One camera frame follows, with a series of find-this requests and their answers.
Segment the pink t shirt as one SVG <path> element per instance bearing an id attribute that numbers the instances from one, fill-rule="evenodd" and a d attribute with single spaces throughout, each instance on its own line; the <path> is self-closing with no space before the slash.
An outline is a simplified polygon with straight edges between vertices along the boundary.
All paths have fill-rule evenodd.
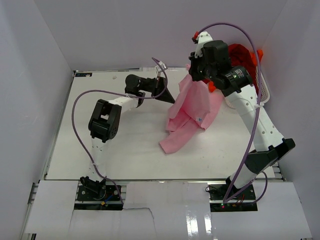
<path id="1" fill-rule="evenodd" d="M 178 84 L 179 94 L 167 111 L 168 136 L 159 142 L 165 154 L 179 151 L 200 130 L 206 130 L 217 117 L 224 101 L 222 93 L 210 91 L 207 80 L 193 81 L 187 74 Z"/>

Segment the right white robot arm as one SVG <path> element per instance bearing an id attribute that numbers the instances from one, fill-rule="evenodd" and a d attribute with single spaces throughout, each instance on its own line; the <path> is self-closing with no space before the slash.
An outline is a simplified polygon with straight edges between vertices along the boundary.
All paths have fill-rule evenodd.
<path id="1" fill-rule="evenodd" d="M 232 65 L 225 42 L 198 40 L 189 59 L 192 80 L 212 81 L 236 109 L 251 134 L 254 150 L 245 155 L 241 169 L 226 181 L 226 195 L 236 200 L 243 195 L 244 186 L 282 159 L 296 144 L 293 139 L 285 138 L 277 130 L 264 107 L 258 104 L 258 95 L 249 72 L 241 65 Z"/>

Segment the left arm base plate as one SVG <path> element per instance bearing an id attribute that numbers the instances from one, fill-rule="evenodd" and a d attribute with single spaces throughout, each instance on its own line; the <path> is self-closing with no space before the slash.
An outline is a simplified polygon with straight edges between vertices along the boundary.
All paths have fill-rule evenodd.
<path id="1" fill-rule="evenodd" d="M 105 179 L 94 181 L 88 176 L 80 178 L 74 209 L 88 211 L 121 211 L 123 204 L 120 199 L 122 186 L 108 184 Z"/>

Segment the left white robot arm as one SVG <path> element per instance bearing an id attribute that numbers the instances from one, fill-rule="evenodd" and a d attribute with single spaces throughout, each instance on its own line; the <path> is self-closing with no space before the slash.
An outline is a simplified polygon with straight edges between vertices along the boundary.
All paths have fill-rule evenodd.
<path id="1" fill-rule="evenodd" d="M 85 94 L 94 92 L 118 96 L 118 98 L 109 101 L 99 99 L 96 102 L 92 115 L 89 119 L 88 130 L 91 137 L 93 152 L 97 156 L 94 156 L 86 148 L 75 126 L 75 108 L 78 100 Z M 102 179 L 102 182 L 113 182 L 113 180 L 99 173 L 97 164 L 99 159 L 98 155 L 103 151 L 107 141 L 112 140 L 118 133 L 121 114 L 140 107 L 144 100 L 147 99 L 146 93 L 151 94 L 149 97 L 150 99 L 156 99 L 170 104 L 175 103 L 175 99 L 168 90 L 168 77 L 162 77 L 160 74 L 155 78 L 143 78 L 134 74 L 129 74 L 125 78 L 124 94 L 93 89 L 81 93 L 74 101 L 71 111 L 73 131 L 80 145 L 89 156 L 91 162 L 90 166 L 93 168 L 92 172 L 96 173 Z"/>

